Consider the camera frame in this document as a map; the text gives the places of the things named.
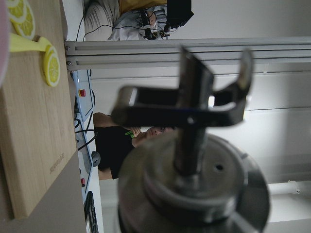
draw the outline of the person's hand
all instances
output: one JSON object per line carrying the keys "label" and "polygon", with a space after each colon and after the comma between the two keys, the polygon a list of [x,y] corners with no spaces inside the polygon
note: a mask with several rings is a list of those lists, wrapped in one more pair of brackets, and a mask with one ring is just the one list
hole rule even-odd
{"label": "person's hand", "polygon": [[156,15],[154,12],[152,11],[147,11],[147,15],[150,21],[150,25],[154,26],[154,24],[156,23]]}
{"label": "person's hand", "polygon": [[133,133],[134,137],[137,137],[137,135],[140,133],[141,127],[128,127],[125,129],[130,130]]}

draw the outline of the yellow handle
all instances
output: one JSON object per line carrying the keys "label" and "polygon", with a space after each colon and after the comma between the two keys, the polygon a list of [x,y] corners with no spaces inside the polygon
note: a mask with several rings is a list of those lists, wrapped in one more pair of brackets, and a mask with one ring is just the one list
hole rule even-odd
{"label": "yellow handle", "polygon": [[44,37],[40,37],[38,42],[29,40],[20,35],[10,33],[10,52],[42,51],[45,52],[47,45],[52,45]]}

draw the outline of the wooden cutting board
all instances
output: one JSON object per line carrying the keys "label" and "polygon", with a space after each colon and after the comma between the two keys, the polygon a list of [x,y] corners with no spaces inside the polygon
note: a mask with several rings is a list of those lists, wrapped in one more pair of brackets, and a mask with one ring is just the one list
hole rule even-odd
{"label": "wooden cutting board", "polygon": [[10,53],[0,89],[0,152],[16,218],[30,215],[76,151],[60,3],[28,2],[36,34],[58,51],[61,80],[46,84],[43,52]]}

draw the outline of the computer mouse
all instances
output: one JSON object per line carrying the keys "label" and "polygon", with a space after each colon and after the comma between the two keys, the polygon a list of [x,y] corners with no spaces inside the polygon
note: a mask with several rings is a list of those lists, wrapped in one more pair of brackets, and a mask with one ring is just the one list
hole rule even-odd
{"label": "computer mouse", "polygon": [[101,155],[97,151],[92,152],[93,166],[97,166],[101,162]]}

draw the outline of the keyboard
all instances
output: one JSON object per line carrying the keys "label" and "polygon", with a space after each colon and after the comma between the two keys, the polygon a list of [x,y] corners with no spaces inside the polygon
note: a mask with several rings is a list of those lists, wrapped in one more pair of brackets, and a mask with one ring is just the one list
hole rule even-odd
{"label": "keyboard", "polygon": [[98,226],[96,220],[95,206],[94,206],[94,198],[92,191],[89,191],[86,196],[86,201],[84,203],[84,215],[86,221],[89,221],[89,227],[91,229],[91,233],[98,233]]}

